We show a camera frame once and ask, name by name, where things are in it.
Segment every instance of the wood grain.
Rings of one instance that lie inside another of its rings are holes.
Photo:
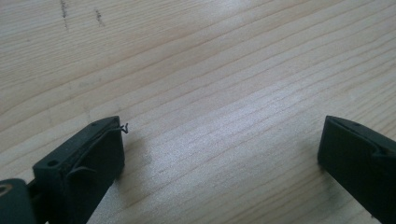
[[[317,165],[326,115],[396,139],[392,0],[0,1],[0,178],[119,115],[90,223],[377,223]]]

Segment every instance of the dark clamp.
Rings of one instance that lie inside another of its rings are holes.
[[[33,166],[35,179],[0,181],[2,223],[86,223],[124,167],[119,117],[100,119]]]
[[[328,116],[318,163],[373,217],[396,223],[396,142],[359,123]]]

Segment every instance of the wooden table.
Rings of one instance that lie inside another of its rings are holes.
[[[394,0],[0,2],[0,178],[119,115],[90,223],[377,223],[317,164],[326,115],[396,139]]]

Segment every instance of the screw hole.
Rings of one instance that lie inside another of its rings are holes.
[[[0,197],[7,194],[11,189],[12,185],[10,184],[0,185]]]
[[[49,161],[49,163],[47,163],[48,166],[56,166],[59,162],[57,161]]]

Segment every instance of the black plastic piece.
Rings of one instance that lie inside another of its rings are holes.
[[[318,163],[373,217],[396,223],[396,142],[359,123],[328,116]]]
[[[29,192],[23,180],[0,181],[0,215],[0,223],[36,223]]]
[[[9,223],[86,223],[124,167],[121,131],[128,132],[119,117],[100,119],[61,144],[34,165],[34,181],[26,187],[20,180],[7,195],[29,192],[14,213],[5,214],[0,207],[0,220],[27,209],[34,211],[35,222]],[[0,197],[0,204],[7,203],[4,199]]]

